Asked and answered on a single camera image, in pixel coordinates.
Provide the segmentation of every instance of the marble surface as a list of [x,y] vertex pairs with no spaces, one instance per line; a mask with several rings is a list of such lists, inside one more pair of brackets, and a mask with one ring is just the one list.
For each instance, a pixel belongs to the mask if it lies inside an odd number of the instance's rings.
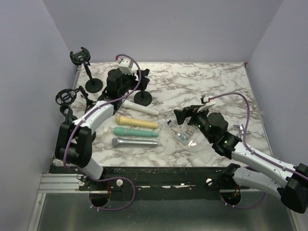
[[[127,167],[217,167],[235,163],[215,153],[205,138],[201,144],[198,144],[198,151],[192,151],[178,143],[164,129],[166,122],[175,118],[174,109],[200,104],[200,97],[205,93],[218,95],[231,91],[243,93],[250,103],[251,118],[248,130],[251,134],[247,136],[247,142],[256,149],[270,154],[243,64],[139,63],[139,65],[141,69],[150,69],[148,76],[150,83],[147,91],[152,94],[153,101],[148,107],[160,111],[160,114],[159,116],[148,115],[126,108],[121,108],[117,114],[158,122],[159,128],[155,131],[159,132],[159,137],[152,140],[158,140],[159,146],[155,148],[112,147],[111,140],[115,137],[113,128],[118,127],[113,116],[96,130],[92,157],[99,164]],[[97,63],[90,66],[93,77],[100,78],[104,82],[104,87],[107,72],[114,68],[117,68],[117,63]],[[77,86],[84,87],[88,79],[82,68]],[[89,94],[89,97],[96,100],[100,94],[100,92]],[[133,101],[133,95],[129,96],[128,100]],[[221,112],[229,123],[229,131],[237,134],[238,130],[233,128],[233,124],[245,124],[246,104],[236,95],[215,101],[216,106],[210,111]],[[85,100],[80,94],[71,107],[77,117],[84,114]]]

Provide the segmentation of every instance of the round black base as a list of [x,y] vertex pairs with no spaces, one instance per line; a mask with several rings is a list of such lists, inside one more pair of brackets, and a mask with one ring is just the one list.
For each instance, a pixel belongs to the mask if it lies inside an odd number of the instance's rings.
[[94,78],[94,79],[92,79],[92,81],[91,81],[91,79],[89,79],[86,82],[86,90],[87,90],[87,92],[97,93],[101,89],[103,89],[103,82],[100,79],[98,79],[98,78]]
[[139,91],[137,94],[134,96],[134,102],[136,104],[140,104],[142,106],[148,106],[152,102],[152,95],[148,93],[147,91]]

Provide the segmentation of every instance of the gray wall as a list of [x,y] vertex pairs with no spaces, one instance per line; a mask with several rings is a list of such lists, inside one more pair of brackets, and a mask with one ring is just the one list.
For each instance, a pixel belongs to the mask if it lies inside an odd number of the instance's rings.
[[67,47],[93,62],[247,62],[282,0],[43,0]]
[[1,231],[27,230],[63,120],[54,97],[72,86],[75,69],[41,0],[1,1]]
[[307,0],[282,3],[247,71],[274,155],[308,165]]

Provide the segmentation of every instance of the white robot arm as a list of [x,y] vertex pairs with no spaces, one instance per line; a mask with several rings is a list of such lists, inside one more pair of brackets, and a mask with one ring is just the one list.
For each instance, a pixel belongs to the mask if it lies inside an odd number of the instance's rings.
[[197,126],[208,142],[213,144],[216,153],[256,170],[254,172],[231,164],[228,169],[230,182],[269,193],[293,211],[304,213],[308,207],[308,167],[285,163],[249,146],[245,140],[227,131],[228,122],[221,113],[209,114],[208,109],[215,103],[209,103],[209,100],[204,102],[203,98],[201,102],[203,105],[192,105],[174,110],[174,113],[179,125],[190,117],[188,125]]

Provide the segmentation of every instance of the black clamp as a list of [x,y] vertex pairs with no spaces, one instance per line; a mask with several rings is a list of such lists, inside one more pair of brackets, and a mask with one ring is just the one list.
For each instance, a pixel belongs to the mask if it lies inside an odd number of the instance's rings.
[[84,65],[87,75],[89,76],[89,80],[86,82],[86,90],[90,93],[97,93],[101,89],[103,89],[103,82],[99,78],[93,78],[92,73],[89,69],[90,64],[90,53],[89,51],[81,47],[81,51],[73,54],[71,51],[69,54],[71,61],[76,66]]

